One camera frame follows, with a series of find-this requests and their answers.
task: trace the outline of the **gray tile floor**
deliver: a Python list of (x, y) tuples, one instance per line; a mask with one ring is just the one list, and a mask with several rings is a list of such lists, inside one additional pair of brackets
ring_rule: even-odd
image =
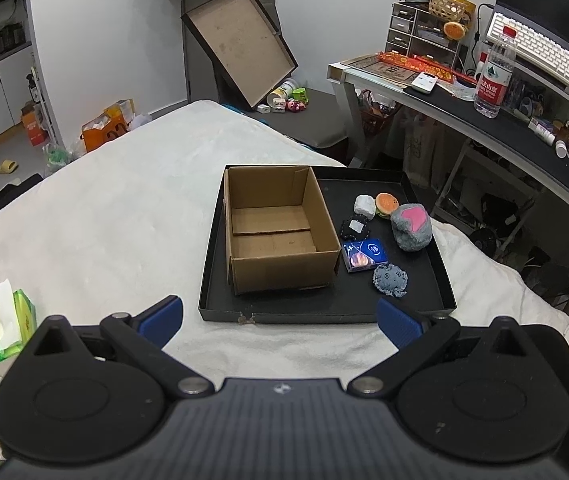
[(16, 133), (7, 142), (0, 145), (0, 164), (6, 158), (18, 163), (18, 168), (9, 175), (0, 175), (0, 190), (15, 178), (24, 181), (34, 173), (44, 176), (44, 153), (42, 147), (32, 146), (24, 131)]

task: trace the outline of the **pink heart patch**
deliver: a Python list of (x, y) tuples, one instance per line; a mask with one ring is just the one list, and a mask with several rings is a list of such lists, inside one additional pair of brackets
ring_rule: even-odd
[(402, 218), (406, 218), (411, 222), (411, 232), (417, 233), (427, 222), (427, 212), (421, 207), (412, 207), (405, 209), (401, 213)]

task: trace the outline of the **blue-gray crocheted toy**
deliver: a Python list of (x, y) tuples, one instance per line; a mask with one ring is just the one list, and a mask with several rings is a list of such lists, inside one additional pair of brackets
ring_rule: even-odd
[(433, 238), (431, 219), (420, 204), (405, 204), (391, 213), (391, 228), (398, 247), (413, 253), (424, 249)]
[(401, 298), (407, 294), (408, 281), (407, 273), (393, 264), (378, 266), (373, 271), (373, 285), (386, 296)]

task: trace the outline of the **white blanket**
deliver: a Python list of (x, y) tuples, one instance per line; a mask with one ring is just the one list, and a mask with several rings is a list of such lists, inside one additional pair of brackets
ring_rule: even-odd
[[(346, 384), (396, 349), (375, 324), (204, 322), (198, 312), (213, 209), (226, 164), (337, 165), (212, 102), (177, 110), (89, 153), (0, 211), (0, 277), (37, 317), (96, 324), (169, 294), (183, 327), (165, 348), (220, 386), (228, 376), (339, 377)], [(495, 316), (561, 332), (569, 319), (455, 228), (434, 221), (463, 324)]]

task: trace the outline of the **keyboard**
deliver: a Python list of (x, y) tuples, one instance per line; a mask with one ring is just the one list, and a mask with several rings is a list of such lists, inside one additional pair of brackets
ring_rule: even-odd
[(569, 86), (569, 51), (533, 28), (495, 12), (487, 30), (487, 39), (497, 41), (505, 26), (516, 29), (516, 52), (519, 57), (542, 68)]

